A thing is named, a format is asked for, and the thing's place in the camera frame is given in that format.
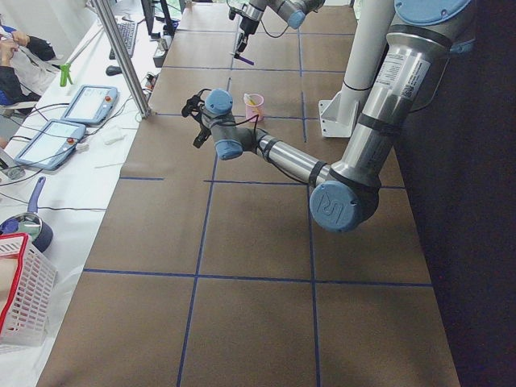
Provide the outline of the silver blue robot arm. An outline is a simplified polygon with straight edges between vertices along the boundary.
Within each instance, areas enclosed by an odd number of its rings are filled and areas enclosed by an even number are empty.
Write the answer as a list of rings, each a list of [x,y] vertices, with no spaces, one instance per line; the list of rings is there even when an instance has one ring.
[[[183,106],[200,127],[193,143],[212,139],[220,160],[261,156],[312,188],[310,213],[320,227],[351,231],[378,207],[380,171],[432,65],[472,48],[476,11],[474,1],[363,2],[342,88],[319,103],[322,134],[348,138],[332,164],[237,123],[223,89],[202,89]]]
[[[238,57],[243,53],[248,45],[249,36],[256,33],[267,8],[274,11],[288,27],[297,30],[310,12],[319,10],[324,4],[325,0],[251,0],[240,9],[231,6],[229,18],[233,20],[236,15],[241,17],[240,34],[234,56]]]

